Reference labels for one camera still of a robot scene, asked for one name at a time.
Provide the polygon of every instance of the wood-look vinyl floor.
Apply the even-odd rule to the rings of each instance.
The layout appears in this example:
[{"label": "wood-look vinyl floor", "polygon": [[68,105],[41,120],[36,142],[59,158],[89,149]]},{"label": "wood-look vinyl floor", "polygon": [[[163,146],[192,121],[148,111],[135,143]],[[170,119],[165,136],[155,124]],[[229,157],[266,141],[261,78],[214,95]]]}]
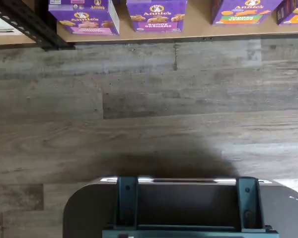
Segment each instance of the wood-look vinyl floor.
[{"label": "wood-look vinyl floor", "polygon": [[60,238],[108,175],[298,191],[298,39],[0,50],[0,238]]}]

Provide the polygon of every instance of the metal bracket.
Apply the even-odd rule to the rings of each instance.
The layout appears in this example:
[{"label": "metal bracket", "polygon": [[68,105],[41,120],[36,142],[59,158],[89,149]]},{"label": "metal bracket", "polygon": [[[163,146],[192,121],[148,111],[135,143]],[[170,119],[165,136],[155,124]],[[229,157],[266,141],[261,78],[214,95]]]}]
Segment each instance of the metal bracket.
[{"label": "metal bracket", "polygon": [[138,178],[118,177],[114,229],[137,229]]},{"label": "metal bracket", "polygon": [[236,181],[240,226],[242,232],[265,232],[259,182],[256,178],[243,177]]}]

